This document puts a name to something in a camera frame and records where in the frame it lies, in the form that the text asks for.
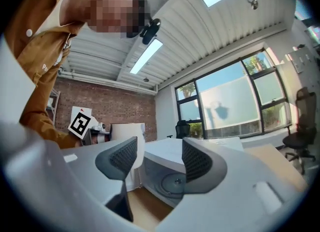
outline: wooden floor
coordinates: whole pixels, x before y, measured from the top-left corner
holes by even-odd
[[[133,223],[147,231],[155,231],[157,225],[173,210],[145,188],[128,192]]]

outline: window frame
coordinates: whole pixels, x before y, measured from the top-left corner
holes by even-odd
[[[259,53],[263,53],[267,60],[269,61],[271,67],[267,68],[267,69],[264,69],[262,71],[259,71],[257,73],[254,73],[252,75],[250,75],[245,63],[243,60],[247,59],[247,58],[250,58],[256,54],[259,54]],[[245,72],[247,73],[249,79],[250,79],[250,83],[251,83],[251,86],[253,88],[253,91],[254,91],[254,97],[255,97],[255,100],[257,101],[257,104],[258,104],[258,108],[259,108],[259,115],[260,115],[260,128],[261,128],[261,132],[253,132],[251,134],[245,134],[245,135],[239,135],[238,137],[240,137],[241,139],[245,139],[245,138],[250,138],[250,137],[255,137],[255,136],[260,136],[260,135],[265,135],[265,134],[269,134],[269,133],[272,133],[274,131],[277,131],[277,130],[280,130],[280,129],[284,129],[284,128],[288,128],[292,125],[292,118],[291,118],[291,111],[290,111],[290,107],[289,107],[289,99],[288,99],[288,95],[287,95],[287,91],[286,91],[286,88],[285,88],[285,85],[284,85],[284,82],[279,74],[279,71],[277,70],[273,60],[271,59],[271,57],[268,55],[268,53],[266,52],[266,50],[263,48],[263,49],[260,49],[260,50],[257,50],[255,52],[252,52],[246,56],[243,56],[243,57],[239,57],[238,59],[228,63],[228,64],[225,64],[221,67],[218,67],[214,70],[211,70],[207,73],[204,73],[203,75],[201,76],[198,76],[196,78],[193,78],[191,80],[189,80],[188,82],[180,85],[180,86],[177,86],[174,88],[174,91],[175,91],[175,98],[176,98],[176,104],[177,104],[177,111],[178,111],[178,118],[179,118],[179,121],[181,120],[181,112],[180,112],[180,105],[181,104],[184,104],[184,103],[187,103],[187,102],[191,102],[191,101],[194,101],[194,100],[197,100],[198,101],[198,108],[199,108],[199,115],[200,115],[200,119],[197,119],[197,120],[188,120],[186,121],[187,124],[194,124],[194,123],[201,123],[202,125],[202,133],[203,133],[203,138],[204,139],[208,139],[207,137],[207,132],[205,130],[205,123],[204,123],[204,114],[203,114],[203,108],[202,108],[202,102],[200,100],[200,95],[199,95],[199,90],[198,90],[198,86],[197,86],[197,80],[201,79],[201,78],[204,78],[210,74],[213,74],[219,70],[223,70],[235,63],[238,63],[238,62],[241,62],[243,68],[245,69]],[[266,75],[269,75],[271,73],[275,73],[276,74],[276,77],[277,79],[279,80],[279,83],[280,83],[280,86],[281,86],[281,90],[283,92],[283,95],[284,97],[281,98],[281,99],[278,99],[276,101],[272,101],[270,103],[267,103],[265,105],[262,105],[261,103],[261,99],[260,99],[260,96],[259,96],[259,93],[258,93],[258,89],[256,87],[256,84],[254,82],[255,79],[258,79],[258,78],[261,78],[261,77],[264,77]],[[190,96],[188,98],[184,98],[182,100],[178,100],[178,89],[183,87],[183,86],[186,86],[190,83],[193,83],[194,86],[195,86],[195,95],[193,96]],[[286,124],[283,124],[281,126],[278,126],[278,127],[275,127],[274,129],[267,129],[265,130],[265,123],[264,123],[264,118],[263,118],[263,110],[265,109],[268,109],[270,107],[274,107],[276,105],[279,105],[281,103],[286,103],[285,104],[285,115],[286,115]]]

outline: short hair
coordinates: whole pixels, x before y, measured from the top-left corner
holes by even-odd
[[[132,20],[131,30],[126,32],[127,38],[136,37],[145,26],[152,20],[150,13],[150,6],[147,0],[132,0],[133,3],[138,3],[138,13],[133,9],[133,14],[130,14],[128,17]]]

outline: jacket sleeve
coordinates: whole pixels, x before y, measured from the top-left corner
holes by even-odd
[[[53,122],[46,112],[46,107],[51,90],[54,87],[58,75],[58,69],[65,61],[70,48],[63,51],[61,62],[51,67],[38,81],[37,87],[27,102],[20,123],[29,127],[45,140],[56,142],[61,149],[73,148],[76,145],[77,137],[67,133],[56,131]]]

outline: chair backrest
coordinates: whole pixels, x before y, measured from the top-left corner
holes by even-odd
[[[190,136],[190,124],[186,120],[180,120],[175,126],[176,138],[182,139],[183,137]]]
[[[298,127],[301,129],[314,128],[316,126],[316,94],[308,92],[307,87],[298,90],[295,105],[298,113]]]

